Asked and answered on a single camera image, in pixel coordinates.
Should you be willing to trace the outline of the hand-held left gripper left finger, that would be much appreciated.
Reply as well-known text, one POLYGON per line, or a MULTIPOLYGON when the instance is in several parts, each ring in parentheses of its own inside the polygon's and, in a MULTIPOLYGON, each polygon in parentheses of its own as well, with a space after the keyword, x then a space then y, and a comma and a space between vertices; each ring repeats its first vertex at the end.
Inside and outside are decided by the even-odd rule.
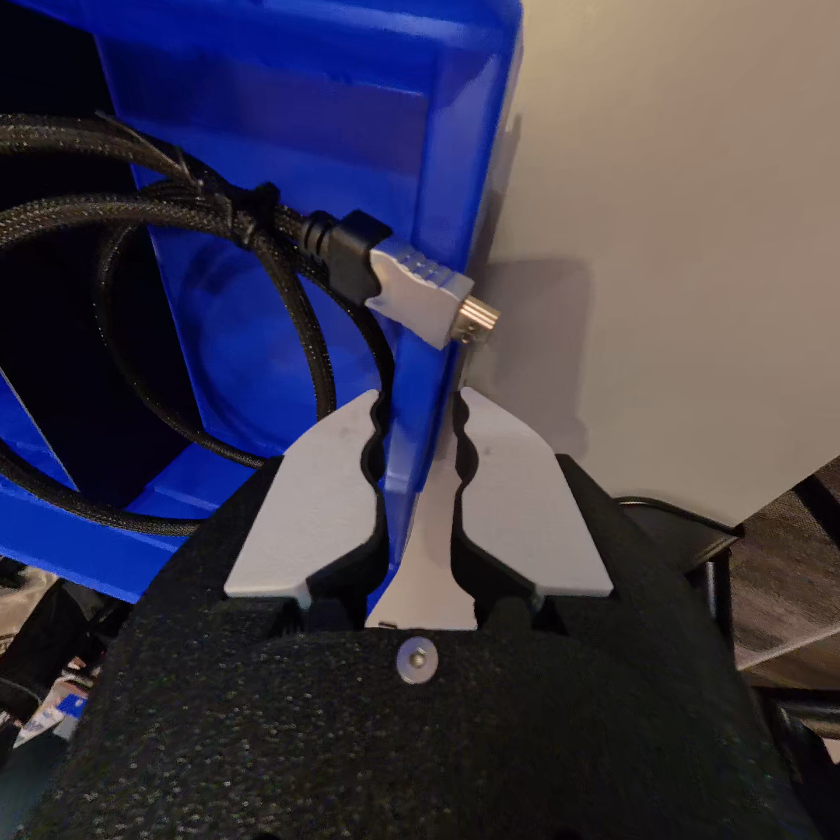
POLYGON ((383 392, 370 389, 316 422, 286 451, 224 585, 232 599, 343 604, 366 618, 388 571, 379 481, 383 392))

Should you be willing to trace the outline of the blue plastic bin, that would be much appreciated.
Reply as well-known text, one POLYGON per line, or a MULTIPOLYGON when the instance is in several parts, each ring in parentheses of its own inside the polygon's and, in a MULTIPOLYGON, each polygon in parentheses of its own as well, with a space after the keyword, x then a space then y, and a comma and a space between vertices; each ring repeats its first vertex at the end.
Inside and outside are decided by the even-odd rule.
POLYGON ((519 2, 2 2, 2 558, 136 602, 201 520, 382 386, 392 564, 455 346, 353 306, 464 271, 519 2))

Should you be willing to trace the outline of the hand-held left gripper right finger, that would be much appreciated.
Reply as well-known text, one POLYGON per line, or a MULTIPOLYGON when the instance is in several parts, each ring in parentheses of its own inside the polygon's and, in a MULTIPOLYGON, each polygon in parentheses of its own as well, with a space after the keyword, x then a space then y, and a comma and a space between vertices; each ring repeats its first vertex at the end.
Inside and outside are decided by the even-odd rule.
POLYGON ((456 438, 451 571, 478 620, 501 600, 531 614, 547 598, 614 591, 551 446, 471 387, 453 404, 456 438))

